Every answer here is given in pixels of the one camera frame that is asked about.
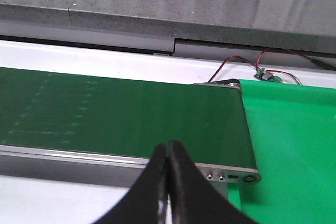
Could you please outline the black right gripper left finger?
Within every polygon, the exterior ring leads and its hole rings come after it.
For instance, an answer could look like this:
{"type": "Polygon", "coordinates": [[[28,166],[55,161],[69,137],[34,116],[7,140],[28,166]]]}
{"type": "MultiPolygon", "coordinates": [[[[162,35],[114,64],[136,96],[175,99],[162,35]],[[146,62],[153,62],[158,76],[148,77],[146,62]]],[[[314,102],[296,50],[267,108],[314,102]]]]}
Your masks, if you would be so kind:
{"type": "Polygon", "coordinates": [[[166,210],[166,146],[158,144],[129,191],[95,223],[165,223],[166,210]]]}

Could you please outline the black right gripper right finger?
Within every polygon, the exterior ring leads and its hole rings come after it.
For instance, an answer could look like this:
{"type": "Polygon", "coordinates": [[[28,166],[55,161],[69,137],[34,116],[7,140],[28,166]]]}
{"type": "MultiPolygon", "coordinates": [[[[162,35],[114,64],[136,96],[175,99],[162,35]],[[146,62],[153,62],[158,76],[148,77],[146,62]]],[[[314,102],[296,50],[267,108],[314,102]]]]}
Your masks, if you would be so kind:
{"type": "Polygon", "coordinates": [[[173,223],[255,223],[201,174],[180,141],[169,142],[168,191],[173,223]]]}

